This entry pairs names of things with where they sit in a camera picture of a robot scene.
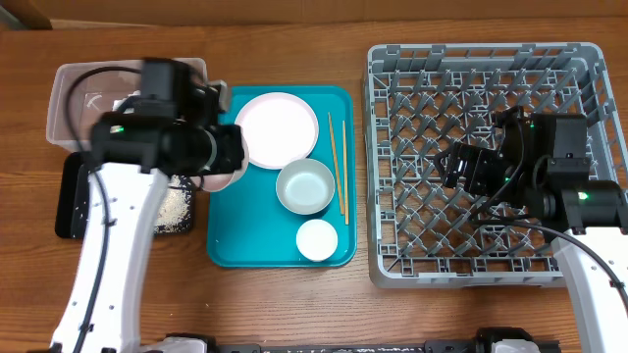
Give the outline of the small pink plate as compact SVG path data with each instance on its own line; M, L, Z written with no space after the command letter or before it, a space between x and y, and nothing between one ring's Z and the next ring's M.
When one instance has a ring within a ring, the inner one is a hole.
M249 152L248 146L243 139L242 148L244 151L244 158L242 160L242 166L239 170L236 170L232 174L224 174L224 175L208 175L208 176L192 176L190 180L192 183L206 192L218 192L225 188L227 188L230 184L233 184L240 180L243 175L246 173L246 170L249 165Z

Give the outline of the large white plate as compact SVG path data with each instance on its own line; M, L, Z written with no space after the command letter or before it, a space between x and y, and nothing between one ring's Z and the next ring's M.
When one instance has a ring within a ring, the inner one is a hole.
M313 109L296 95L283 92L253 98L238 112L235 123L241 127L249 162L268 170L280 170L308 157L319 136Z

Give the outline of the grey bowl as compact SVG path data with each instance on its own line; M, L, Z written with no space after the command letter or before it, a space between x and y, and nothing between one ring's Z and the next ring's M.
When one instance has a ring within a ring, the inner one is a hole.
M276 194L289 211L309 216L326 209L336 194L336 180L330 169L314 159L300 159L278 174Z

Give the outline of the wooden chopstick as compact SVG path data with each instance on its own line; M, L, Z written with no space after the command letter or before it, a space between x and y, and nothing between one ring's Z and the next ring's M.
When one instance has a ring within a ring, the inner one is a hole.
M348 204L348 160L347 160L347 138L346 123L342 121L342 166L343 166L343 191L344 191L344 223L349 225L349 204Z
M331 141L332 153L333 153L333 162L334 162L334 168L335 168L336 186L337 186L339 205L340 205L340 214L344 216L343 195L342 195L342 190L341 190L341 185L340 185L340 167L339 167L338 152L337 152L335 132L334 132L331 112L328 112L328 125L329 125L329 130L330 130L330 141Z

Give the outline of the white cup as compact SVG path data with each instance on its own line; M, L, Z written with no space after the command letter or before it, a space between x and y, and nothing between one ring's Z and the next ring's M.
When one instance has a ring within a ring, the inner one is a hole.
M329 259L339 244L336 229L324 220L305 222L298 229L295 241L300 254L312 262Z

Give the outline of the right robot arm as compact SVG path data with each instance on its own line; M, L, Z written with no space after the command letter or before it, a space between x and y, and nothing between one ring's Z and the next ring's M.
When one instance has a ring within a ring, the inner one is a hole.
M627 193L592 180L581 114L493 114L497 149L462 142L434 157L444 186L485 197L476 227L532 229L549 244L572 301L586 352L627 349Z

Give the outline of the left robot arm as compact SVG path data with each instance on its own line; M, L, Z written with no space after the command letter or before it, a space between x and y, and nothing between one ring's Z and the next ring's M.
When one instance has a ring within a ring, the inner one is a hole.
M105 66L78 76L63 112L88 169L88 219L78 270L52 352L144 352L140 303L154 227L174 176L204 178L244 168L241 129L218 118L229 108L222 80L187 63L146 58L139 93L104 113L83 145L72 119L75 90Z

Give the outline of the grey dishwasher rack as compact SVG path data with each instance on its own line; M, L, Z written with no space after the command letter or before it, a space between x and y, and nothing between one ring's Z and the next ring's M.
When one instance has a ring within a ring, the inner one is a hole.
M381 288L563 286L540 233L474 227L468 217L483 198L445 187L434 166L457 142L497 148L496 111L585 116L591 179L627 181L627 145L593 43L376 45L364 102L369 273Z

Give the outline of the clear plastic waste bin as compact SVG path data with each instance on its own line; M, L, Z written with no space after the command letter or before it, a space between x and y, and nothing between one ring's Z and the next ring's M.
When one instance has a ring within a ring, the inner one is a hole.
M64 102L72 83L83 73L101 67L140 69L141 60L121 60L70 63L58 68L48 105L46 139L49 143L76 152L64 118ZM91 126L103 113L116 109L129 96L139 93L139 75L125 72L107 72L88 77L73 92L70 103L73 126L88 149Z

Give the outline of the black plastic tray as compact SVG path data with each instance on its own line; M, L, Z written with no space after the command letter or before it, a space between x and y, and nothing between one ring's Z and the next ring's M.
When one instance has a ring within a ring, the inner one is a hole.
M88 218L89 185L87 168L79 152L70 154L64 163L55 221L60 238L83 239Z

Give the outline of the spilled rice pile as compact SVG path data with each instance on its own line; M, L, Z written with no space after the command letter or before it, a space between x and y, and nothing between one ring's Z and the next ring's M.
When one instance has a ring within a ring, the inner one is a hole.
M192 183L186 176L173 176L155 224L155 234L188 232L192 225Z

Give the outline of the teal serving tray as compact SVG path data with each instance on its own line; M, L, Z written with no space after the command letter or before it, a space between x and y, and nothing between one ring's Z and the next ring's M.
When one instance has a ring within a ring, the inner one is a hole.
M328 125L331 112L343 184L342 121L346 123L348 160L349 225L340 214L339 199L315 214L315 219L330 223L337 231L339 244L327 260L315 263L305 259L296 247L297 230L309 221L280 204L276 194L279 170L249 164L246 173L226 189L209 197L207 252L224 268L329 268L348 263L357 249L355 138L353 101L349 93L331 85L236 86L232 89L230 110L219 117L223 124L236 121L238 112L253 98L265 93L283 92L303 99L314 111L319 136L308 156L333 171L333 153Z

